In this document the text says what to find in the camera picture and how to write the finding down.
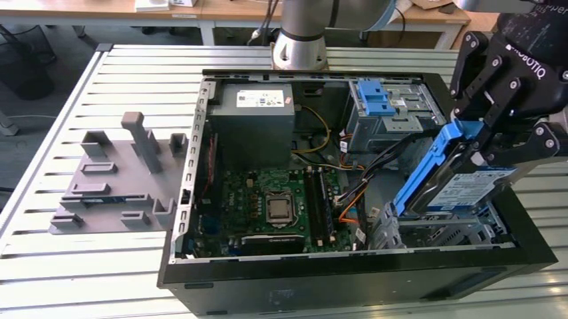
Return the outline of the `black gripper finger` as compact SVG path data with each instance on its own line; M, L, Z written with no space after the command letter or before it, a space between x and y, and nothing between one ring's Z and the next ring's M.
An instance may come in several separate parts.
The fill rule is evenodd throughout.
M500 52L491 52L492 37L489 33L468 31L463 38L451 81L451 97L456 101L452 115L460 120L479 120L489 110L484 91L506 64Z
M488 88L483 128L471 145L479 167L516 168L516 178L567 159L567 83L539 86L514 78Z

